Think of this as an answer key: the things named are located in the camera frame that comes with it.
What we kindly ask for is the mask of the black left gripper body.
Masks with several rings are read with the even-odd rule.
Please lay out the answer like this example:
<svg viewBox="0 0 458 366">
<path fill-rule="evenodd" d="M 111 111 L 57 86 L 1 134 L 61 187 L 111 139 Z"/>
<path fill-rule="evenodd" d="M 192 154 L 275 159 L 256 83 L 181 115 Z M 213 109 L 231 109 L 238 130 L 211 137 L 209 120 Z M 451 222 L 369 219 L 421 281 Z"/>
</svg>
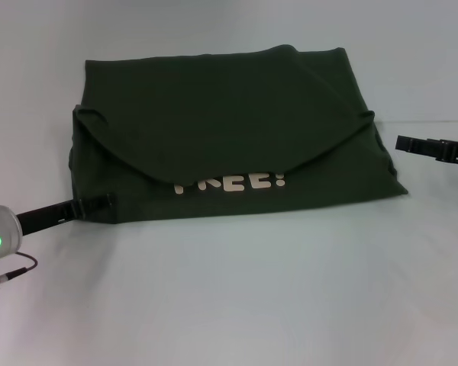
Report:
<svg viewBox="0 0 458 366">
<path fill-rule="evenodd" d="M 80 208 L 77 201 L 42 207 L 17 215 L 23 234 L 37 233 L 54 226 L 80 218 Z"/>
</svg>

